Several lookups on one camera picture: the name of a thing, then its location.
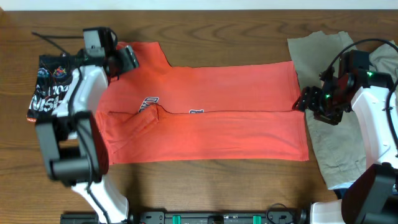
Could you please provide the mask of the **red orange soccer t-shirt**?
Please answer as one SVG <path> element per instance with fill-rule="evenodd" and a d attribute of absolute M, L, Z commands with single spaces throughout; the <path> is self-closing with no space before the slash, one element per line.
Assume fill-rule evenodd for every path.
<path fill-rule="evenodd" d="M 111 80 L 95 114 L 112 164 L 308 159 L 293 62 L 173 67 L 157 42 L 132 46 L 139 67 Z"/>

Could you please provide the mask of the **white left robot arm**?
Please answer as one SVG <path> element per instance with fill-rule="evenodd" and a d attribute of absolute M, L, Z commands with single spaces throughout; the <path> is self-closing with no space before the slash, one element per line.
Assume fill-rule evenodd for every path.
<path fill-rule="evenodd" d="M 131 46 L 92 45 L 76 56 L 45 57 L 38 76 L 58 81 L 63 99 L 32 103 L 35 132 L 49 179 L 80 194 L 92 213 L 64 213 L 60 223 L 133 223 L 128 199 L 108 176 L 108 149 L 94 113 L 113 74 L 138 67 Z"/>

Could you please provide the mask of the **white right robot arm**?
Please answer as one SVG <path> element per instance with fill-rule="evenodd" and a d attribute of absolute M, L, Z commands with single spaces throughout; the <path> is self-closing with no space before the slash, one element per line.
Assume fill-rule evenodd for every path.
<path fill-rule="evenodd" d="M 310 223 L 397 224 L 396 84 L 390 75 L 367 68 L 329 68 L 322 87 L 306 87 L 293 110 L 313 111 L 317 120 L 337 125 L 344 112 L 355 113 L 366 156 L 366 170 L 343 198 L 311 206 Z"/>

